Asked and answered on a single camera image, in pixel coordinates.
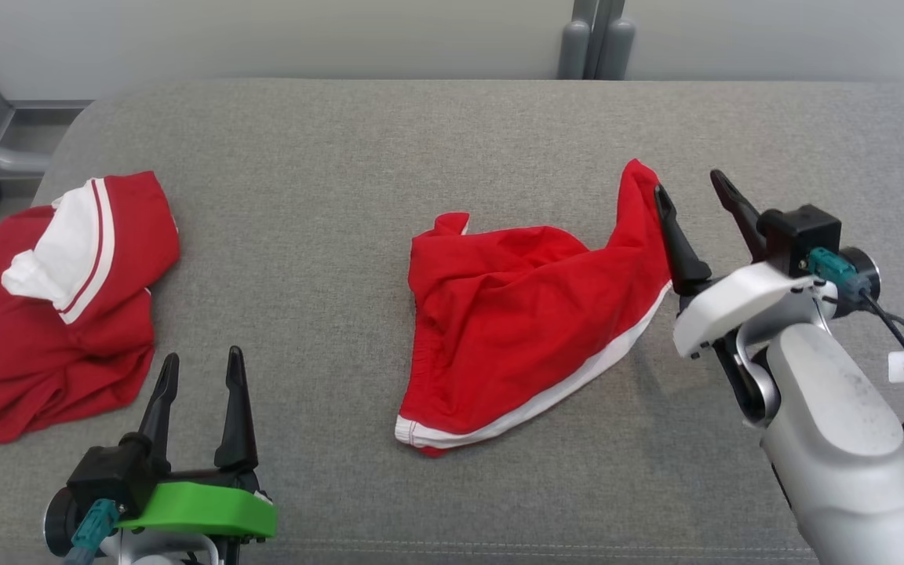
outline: white stripe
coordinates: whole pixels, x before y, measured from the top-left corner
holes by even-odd
[[[93,179],[56,200],[58,207],[32,250],[18,253],[1,283],[15,297],[51,301],[55,310],[71,307],[89,281],[100,254],[100,222]]]
[[[97,182],[97,194],[100,196],[100,218],[103,219],[100,225],[100,263],[97,265],[97,272],[94,272],[93,278],[89,280],[89,285],[86,285],[86,290],[83,290],[82,296],[75,301],[71,310],[61,314],[65,324],[76,321],[90,301],[97,297],[100,288],[111,274],[111,264],[114,262],[114,212],[111,211],[111,197],[107,193],[107,183],[104,183],[104,179],[94,180]]]
[[[592,357],[588,357],[588,361],[585,361],[585,364],[581,365],[574,374],[535,395],[527,403],[501,416],[496,421],[481,427],[476,432],[442,432],[440,429],[434,429],[421,425],[420,422],[408,421],[403,416],[397,416],[395,419],[395,438],[401,443],[408,443],[413,447],[438,447],[441,450],[449,450],[452,447],[467,446],[470,443],[491,439],[491,437],[499,436],[512,429],[512,427],[520,425],[520,423],[530,421],[535,416],[549,410],[550,407],[553,407],[560,400],[564,400],[564,398],[574,394],[575,391],[585,386],[585,384],[592,382],[592,379],[601,375],[605,369],[609,369],[623,358],[625,354],[629,353],[637,338],[641,336],[643,330],[647,328],[651,319],[654,318],[661,301],[664,300],[665,294],[668,293],[668,289],[671,289],[671,287],[672,283],[668,282],[661,292],[658,293],[657,300],[654,301],[650,310],[643,315],[643,318],[636,325],[618,335],[602,351],[592,355]]]

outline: gray couch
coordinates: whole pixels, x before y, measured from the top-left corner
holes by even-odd
[[[832,83],[216,80],[101,100],[62,140],[36,203],[151,169],[183,257],[155,286],[157,357],[180,354],[169,457],[209,466],[230,344],[253,396],[270,563],[813,563],[716,360],[679,358],[668,299],[632,353],[499,439],[422,457],[392,437],[410,368],[410,239],[550,224],[602,246],[618,174],[654,168],[714,272],[747,261],[707,173],[758,207],[842,218],[904,315],[904,86]],[[884,378],[880,322],[833,325]],[[59,563],[47,501],[132,407],[0,446],[0,563]]]

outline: white wall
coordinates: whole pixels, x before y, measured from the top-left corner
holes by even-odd
[[[553,78],[573,0],[0,0],[8,100],[173,78]]]
[[[904,0],[627,0],[627,78],[904,79]]]

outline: teal connector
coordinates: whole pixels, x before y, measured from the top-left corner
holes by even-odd
[[[846,285],[851,276],[857,275],[857,268],[825,247],[815,247],[807,255],[807,270],[836,286]]]
[[[871,282],[867,276],[859,275],[857,268],[849,261],[826,250],[825,247],[815,247],[807,254],[807,271],[819,279],[828,280],[836,285],[840,297],[851,303],[860,303],[863,301],[860,293],[871,290]]]
[[[72,548],[65,556],[65,565],[90,565],[119,518],[121,514],[114,501],[105,498],[95,501],[72,536]]]

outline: gray fabric surface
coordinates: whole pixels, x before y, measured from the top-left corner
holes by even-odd
[[[717,361],[679,358],[669,297],[632,353],[500,439],[422,457],[392,438],[410,367],[410,239],[550,224],[602,246],[618,174],[654,168],[714,272],[747,261],[707,173],[760,208],[813,202],[884,269],[904,315],[904,86],[831,83],[317,82],[162,86],[97,101],[62,140],[48,203],[151,169],[183,257],[155,287],[158,355],[180,354],[169,456],[211,464],[230,344],[253,395],[279,537],[244,563],[813,563]],[[833,324],[884,379],[892,337]],[[126,410],[0,446],[0,563],[55,563],[42,511]]]

